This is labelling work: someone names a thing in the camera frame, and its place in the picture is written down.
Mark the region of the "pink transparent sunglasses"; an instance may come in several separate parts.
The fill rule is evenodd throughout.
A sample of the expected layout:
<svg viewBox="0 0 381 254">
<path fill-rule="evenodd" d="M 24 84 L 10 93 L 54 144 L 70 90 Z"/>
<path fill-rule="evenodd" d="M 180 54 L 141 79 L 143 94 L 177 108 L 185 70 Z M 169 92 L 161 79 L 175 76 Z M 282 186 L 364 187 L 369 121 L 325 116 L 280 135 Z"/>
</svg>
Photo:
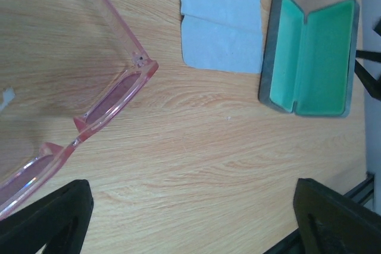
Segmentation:
<svg viewBox="0 0 381 254">
<path fill-rule="evenodd" d="M 65 164 L 88 138 L 104 128 L 133 99 L 158 69 L 110 0 L 92 0 L 117 39 L 130 55 L 132 67 L 81 116 L 74 117 L 77 137 L 66 147 L 51 142 L 41 144 L 35 156 L 1 182 L 1 219 L 28 199 Z"/>
</svg>

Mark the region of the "grey glasses case green lining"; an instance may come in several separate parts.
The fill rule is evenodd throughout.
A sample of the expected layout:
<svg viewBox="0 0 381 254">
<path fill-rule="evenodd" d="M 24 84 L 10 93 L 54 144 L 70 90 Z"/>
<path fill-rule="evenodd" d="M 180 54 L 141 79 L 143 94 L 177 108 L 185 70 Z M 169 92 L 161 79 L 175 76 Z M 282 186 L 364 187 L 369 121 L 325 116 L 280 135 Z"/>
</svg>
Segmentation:
<svg viewBox="0 0 381 254">
<path fill-rule="evenodd" d="M 294 0 L 272 0 L 259 101 L 302 117 L 346 117 L 359 17 L 357 0 L 308 14 Z"/>
</svg>

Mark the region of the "light blue cleaning cloth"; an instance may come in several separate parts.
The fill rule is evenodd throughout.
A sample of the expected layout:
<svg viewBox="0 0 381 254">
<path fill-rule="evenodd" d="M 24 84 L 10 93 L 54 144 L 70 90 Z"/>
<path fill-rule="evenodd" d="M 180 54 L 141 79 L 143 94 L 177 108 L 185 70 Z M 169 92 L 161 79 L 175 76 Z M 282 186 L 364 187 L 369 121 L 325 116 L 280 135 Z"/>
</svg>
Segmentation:
<svg viewBox="0 0 381 254">
<path fill-rule="evenodd" d="M 261 0 L 180 0 L 182 57 L 193 68 L 258 74 Z"/>
</svg>

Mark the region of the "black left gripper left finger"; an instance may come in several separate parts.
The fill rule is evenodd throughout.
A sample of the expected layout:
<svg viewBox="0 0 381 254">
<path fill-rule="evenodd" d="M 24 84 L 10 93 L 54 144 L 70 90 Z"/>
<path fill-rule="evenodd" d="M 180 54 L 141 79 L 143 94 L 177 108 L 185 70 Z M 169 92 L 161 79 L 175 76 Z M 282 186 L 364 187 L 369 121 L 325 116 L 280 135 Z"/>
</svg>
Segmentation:
<svg viewBox="0 0 381 254">
<path fill-rule="evenodd" d="M 1 221 L 1 253 L 80 253 L 93 211 L 87 180 L 74 180 Z"/>
</svg>

